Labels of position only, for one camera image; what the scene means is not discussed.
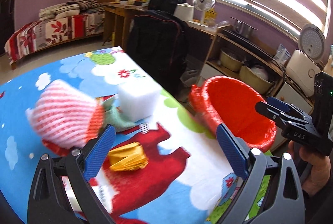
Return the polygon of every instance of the floor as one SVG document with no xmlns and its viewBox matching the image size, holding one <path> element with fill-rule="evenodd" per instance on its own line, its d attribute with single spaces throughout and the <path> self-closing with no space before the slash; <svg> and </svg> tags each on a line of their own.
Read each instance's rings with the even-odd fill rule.
<svg viewBox="0 0 333 224">
<path fill-rule="evenodd" d="M 45 64 L 108 47 L 111 47 L 111 45 L 106 43 L 103 46 L 101 37 L 78 40 L 31 54 L 19 62 L 15 70 L 11 69 L 7 56 L 3 55 L 0 57 L 0 85 Z"/>
</svg>

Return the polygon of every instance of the wooden cabinet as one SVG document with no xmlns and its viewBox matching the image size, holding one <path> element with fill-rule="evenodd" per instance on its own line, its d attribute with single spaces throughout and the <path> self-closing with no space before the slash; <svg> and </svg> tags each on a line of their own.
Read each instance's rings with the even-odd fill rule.
<svg viewBox="0 0 333 224">
<path fill-rule="evenodd" d="M 252 53 L 250 50 L 247 50 L 243 46 L 228 39 L 225 35 L 220 33 L 218 33 L 214 37 L 214 40 L 210 46 L 208 55 L 205 60 L 205 64 L 197 81 L 198 86 L 201 86 L 206 79 L 217 75 L 225 75 L 235 79 L 240 79 L 239 73 L 235 73 L 228 68 L 220 66 L 218 64 L 221 48 L 228 48 L 236 54 L 240 55 L 240 57 L 246 58 L 247 60 L 253 60 L 256 63 L 259 63 L 265 67 L 266 71 L 269 74 L 270 81 L 272 81 L 274 85 L 265 95 L 262 95 L 264 98 L 268 96 L 274 96 L 281 101 L 295 105 L 296 107 L 304 110 L 307 113 L 312 112 L 312 102 L 305 96 L 302 96 L 302 93 L 298 91 L 295 85 L 292 84 L 293 82 L 291 80 L 286 79 L 285 82 L 283 73 L 279 67 L 273 64 L 271 61 L 260 58 L 259 56 Z M 285 141 L 286 139 L 281 136 L 281 129 L 278 129 L 276 140 L 271 148 L 271 151 L 277 149 Z"/>
</svg>

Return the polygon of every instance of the electric fan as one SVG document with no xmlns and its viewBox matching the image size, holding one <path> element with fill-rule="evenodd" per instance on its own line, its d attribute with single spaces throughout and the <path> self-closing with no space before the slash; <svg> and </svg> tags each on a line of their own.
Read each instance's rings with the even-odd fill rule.
<svg viewBox="0 0 333 224">
<path fill-rule="evenodd" d="M 201 22 L 188 21 L 190 27 L 194 27 L 201 30 L 207 30 L 208 26 L 204 25 L 205 13 L 214 8 L 215 0 L 193 0 L 193 6 L 203 12 Z"/>
</svg>

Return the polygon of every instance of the yellow cloth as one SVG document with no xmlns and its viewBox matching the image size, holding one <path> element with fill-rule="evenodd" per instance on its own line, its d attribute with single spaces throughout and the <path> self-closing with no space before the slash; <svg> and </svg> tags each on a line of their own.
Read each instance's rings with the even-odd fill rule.
<svg viewBox="0 0 333 224">
<path fill-rule="evenodd" d="M 113 171 L 143 169 L 148 164 L 148 158 L 139 142 L 113 149 L 108 157 Z"/>
</svg>

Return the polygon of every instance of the pillow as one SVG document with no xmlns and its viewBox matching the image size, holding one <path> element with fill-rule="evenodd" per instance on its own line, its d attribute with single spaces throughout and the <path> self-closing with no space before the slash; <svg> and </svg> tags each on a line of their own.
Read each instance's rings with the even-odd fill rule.
<svg viewBox="0 0 333 224">
<path fill-rule="evenodd" d="M 56 18 L 56 16 L 54 14 L 49 14 L 49 15 L 45 15 L 45 16 L 41 17 L 39 19 L 39 21 L 44 21 L 44 20 L 49 20 L 49 19 L 55 19 L 55 18 Z"/>
<path fill-rule="evenodd" d="M 62 13 L 56 15 L 56 20 L 65 18 L 65 17 L 69 17 L 69 16 L 73 16 L 73 15 L 78 15 L 79 13 L 80 13 L 80 10 L 70 10 L 70 11 L 62 12 Z"/>
<path fill-rule="evenodd" d="M 62 3 L 41 9 L 39 10 L 39 17 L 44 17 L 46 15 L 51 15 L 51 14 L 55 15 L 56 10 L 63 5 L 64 4 Z"/>
<path fill-rule="evenodd" d="M 60 14 L 62 12 L 66 12 L 66 11 L 69 11 L 69 10 L 79 10 L 80 7 L 79 5 L 64 5 L 64 6 L 60 6 L 59 8 L 56 9 L 56 14 Z"/>
</svg>

